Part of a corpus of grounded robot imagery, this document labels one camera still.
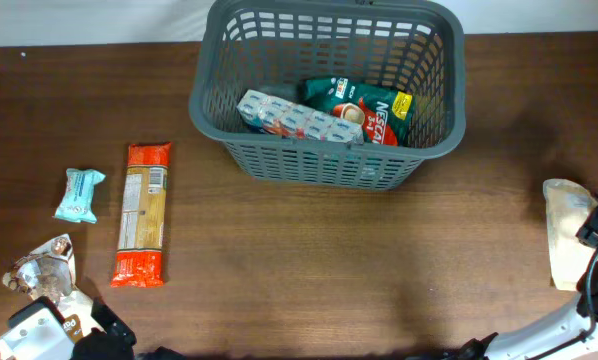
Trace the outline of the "orange spaghetti packet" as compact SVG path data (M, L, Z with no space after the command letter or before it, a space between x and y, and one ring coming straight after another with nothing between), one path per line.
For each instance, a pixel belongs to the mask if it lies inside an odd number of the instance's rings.
M128 147L113 287L159 287L162 277L169 142Z

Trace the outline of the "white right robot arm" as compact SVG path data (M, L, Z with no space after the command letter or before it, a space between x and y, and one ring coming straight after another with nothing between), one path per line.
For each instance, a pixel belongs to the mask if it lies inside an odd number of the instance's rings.
M454 359L576 359L598 352L598 194L549 179L543 195L552 281L575 297L524 328L470 340Z

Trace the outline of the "cream paper pouch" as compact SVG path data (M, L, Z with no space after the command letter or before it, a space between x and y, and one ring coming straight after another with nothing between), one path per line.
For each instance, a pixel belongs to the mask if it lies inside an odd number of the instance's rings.
M566 179L543 183L550 270L555 287L576 291L594 249L580 243L576 234L598 201L581 185Z

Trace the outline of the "green Nescafe coffee bag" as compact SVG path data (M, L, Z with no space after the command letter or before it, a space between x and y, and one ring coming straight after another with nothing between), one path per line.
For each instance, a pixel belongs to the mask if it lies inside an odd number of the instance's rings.
M415 98L345 77L305 80L299 86L308 107L362 126L366 142L405 146L414 116Z

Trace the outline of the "pink blue tissue multipack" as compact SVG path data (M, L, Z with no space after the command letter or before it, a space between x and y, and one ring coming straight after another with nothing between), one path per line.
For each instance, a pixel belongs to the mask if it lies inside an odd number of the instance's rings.
M257 131L294 139L364 142L360 124L255 90L248 90L236 108L244 122Z

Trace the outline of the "grey plastic basket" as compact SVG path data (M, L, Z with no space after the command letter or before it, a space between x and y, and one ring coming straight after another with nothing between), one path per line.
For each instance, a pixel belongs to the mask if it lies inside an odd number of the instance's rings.
M465 36L432 1L222 0L209 9L189 113L249 175L367 190L399 186L466 129ZM290 101L308 78L345 77L415 99L401 146L296 140L249 129L248 90Z

